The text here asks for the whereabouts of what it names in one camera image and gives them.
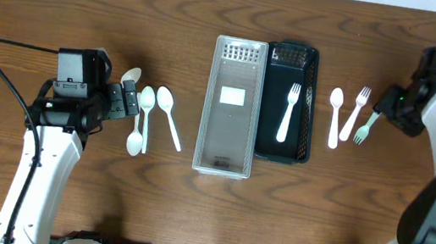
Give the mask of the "pale green plastic fork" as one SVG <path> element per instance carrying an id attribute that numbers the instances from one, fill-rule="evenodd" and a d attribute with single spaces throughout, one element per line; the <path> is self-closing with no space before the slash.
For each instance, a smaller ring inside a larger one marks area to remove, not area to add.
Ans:
<path id="1" fill-rule="evenodd" d="M 361 144 L 364 142 L 364 140 L 368 137 L 368 134 L 370 133 L 370 128 L 373 126 L 375 121 L 378 120 L 378 117 L 381 115 L 381 113 L 373 112 L 369 118 L 369 120 L 364 124 L 361 128 L 359 128 L 356 131 L 355 136 L 353 137 L 353 142 L 355 144 Z"/>

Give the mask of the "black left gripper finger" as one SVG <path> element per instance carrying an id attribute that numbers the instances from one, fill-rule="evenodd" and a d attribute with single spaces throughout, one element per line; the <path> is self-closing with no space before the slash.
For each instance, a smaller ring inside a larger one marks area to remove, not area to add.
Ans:
<path id="1" fill-rule="evenodd" d="M 125 108 L 124 90 L 119 83 L 108 85 L 108 98 L 111 101 L 111 108 L 106 114 L 106 119 L 122 119 L 127 116 Z"/>
<path id="2" fill-rule="evenodd" d="M 139 99 L 137 98 L 135 86 L 133 80 L 124 80 L 122 82 L 125 113 L 130 117 L 139 114 Z"/>

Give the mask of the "clear plastic basket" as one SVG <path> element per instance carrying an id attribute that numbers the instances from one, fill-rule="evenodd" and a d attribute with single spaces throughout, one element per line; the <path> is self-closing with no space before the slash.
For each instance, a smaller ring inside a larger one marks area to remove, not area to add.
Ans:
<path id="1" fill-rule="evenodd" d="M 219 36 L 213 54 L 192 168 L 250 177 L 268 44 Z"/>

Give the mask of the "white plastic spoon right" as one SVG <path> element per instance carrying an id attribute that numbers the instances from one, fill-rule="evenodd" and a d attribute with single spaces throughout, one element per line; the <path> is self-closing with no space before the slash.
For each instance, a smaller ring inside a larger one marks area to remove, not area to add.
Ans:
<path id="1" fill-rule="evenodd" d="M 166 86 L 158 87 L 157 103 L 158 103 L 158 107 L 161 108 L 161 110 L 163 110 L 164 113 L 167 115 L 168 123 L 169 123 L 168 126 L 170 128 L 170 133 L 174 141 L 174 145 L 176 147 L 177 152 L 180 152 L 182 149 L 179 141 L 179 136 L 171 114 L 172 108 L 174 106 L 174 97 L 172 95 L 172 92 Z"/>

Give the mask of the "white plastic spoon angled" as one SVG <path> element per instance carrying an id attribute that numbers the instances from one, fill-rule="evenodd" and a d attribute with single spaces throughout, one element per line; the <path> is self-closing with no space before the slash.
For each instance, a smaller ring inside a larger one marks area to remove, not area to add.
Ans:
<path id="1" fill-rule="evenodd" d="M 141 78 L 141 69 L 139 67 L 130 69 L 129 71 L 126 71 L 125 74 L 123 74 L 122 78 L 120 79 L 120 82 L 122 85 L 128 80 L 134 81 L 136 83 Z"/>

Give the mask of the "small white plastic spoon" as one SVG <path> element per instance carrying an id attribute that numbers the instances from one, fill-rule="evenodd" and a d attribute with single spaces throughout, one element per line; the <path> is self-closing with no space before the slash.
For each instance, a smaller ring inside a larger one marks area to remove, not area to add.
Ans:
<path id="1" fill-rule="evenodd" d="M 328 135 L 328 147 L 335 149 L 338 146 L 338 124 L 339 124 L 339 109 L 343 105 L 344 95 L 343 91 L 339 87 L 335 87 L 330 94 L 330 103 L 332 105 L 332 118 L 330 124 L 330 130 Z"/>

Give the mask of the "black plastic basket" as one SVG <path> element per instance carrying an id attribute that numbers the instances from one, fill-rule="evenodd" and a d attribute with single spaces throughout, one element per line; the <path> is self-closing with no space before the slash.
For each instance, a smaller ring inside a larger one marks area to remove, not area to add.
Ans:
<path id="1" fill-rule="evenodd" d="M 303 164 L 310 158 L 319 52 L 294 41 L 270 42 L 254 152 L 279 164 Z M 277 132 L 294 84 L 301 87 L 283 142 Z"/>

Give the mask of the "white plastic fork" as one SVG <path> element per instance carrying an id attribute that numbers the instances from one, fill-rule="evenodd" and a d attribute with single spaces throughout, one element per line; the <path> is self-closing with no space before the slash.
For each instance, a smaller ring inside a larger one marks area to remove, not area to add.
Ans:
<path id="1" fill-rule="evenodd" d="M 352 113 L 350 113 L 349 118 L 347 119 L 345 125 L 342 130 L 339 132 L 338 138 L 341 141 L 346 141 L 350 137 L 350 132 L 355 125 L 356 119 L 362 107 L 367 103 L 368 98 L 370 97 L 372 89 L 369 86 L 365 86 L 361 89 L 360 93 L 356 97 L 356 106 L 353 108 Z"/>
<path id="2" fill-rule="evenodd" d="M 286 135 L 288 133 L 288 128 L 290 127 L 290 116 L 292 115 L 292 109 L 294 108 L 294 104 L 298 102 L 298 98 L 300 97 L 301 84 L 295 83 L 287 96 L 288 105 L 285 110 L 284 117 L 281 120 L 278 132 L 276 134 L 276 141 L 282 143 L 286 139 Z"/>

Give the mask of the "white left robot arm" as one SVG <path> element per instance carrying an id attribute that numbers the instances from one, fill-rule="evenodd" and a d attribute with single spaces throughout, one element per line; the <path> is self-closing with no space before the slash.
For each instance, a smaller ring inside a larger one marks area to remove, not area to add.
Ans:
<path id="1" fill-rule="evenodd" d="M 98 50 L 61 49 L 56 78 L 27 108 L 19 167 L 0 211 L 0 244 L 50 244 L 67 179 L 88 137 L 105 120 L 139 114 L 133 68 L 109 83 L 111 64 Z"/>

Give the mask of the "white plastic spoon middle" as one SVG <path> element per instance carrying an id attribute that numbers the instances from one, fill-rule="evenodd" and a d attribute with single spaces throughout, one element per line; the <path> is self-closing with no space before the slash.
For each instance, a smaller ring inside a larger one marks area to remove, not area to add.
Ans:
<path id="1" fill-rule="evenodd" d="M 152 111 L 153 107 L 156 105 L 156 96 L 155 91 L 150 86 L 146 86 L 143 88 L 141 92 L 141 98 L 140 98 L 140 106 L 144 112 L 144 123 L 143 123 L 143 129 L 142 129 L 142 148 L 141 152 L 146 153 L 147 148 L 147 142 L 148 142 L 148 124 L 149 124 L 149 113 Z"/>

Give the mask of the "white plastic spoon upside-down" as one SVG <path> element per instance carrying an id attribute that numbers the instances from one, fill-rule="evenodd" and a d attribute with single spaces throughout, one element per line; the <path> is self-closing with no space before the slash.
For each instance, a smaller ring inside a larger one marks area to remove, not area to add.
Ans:
<path id="1" fill-rule="evenodd" d="M 140 115 L 134 117 L 134 128 L 126 140 L 126 148 L 130 156 L 136 156 L 141 152 L 142 148 L 143 137 L 139 131 L 139 117 Z"/>

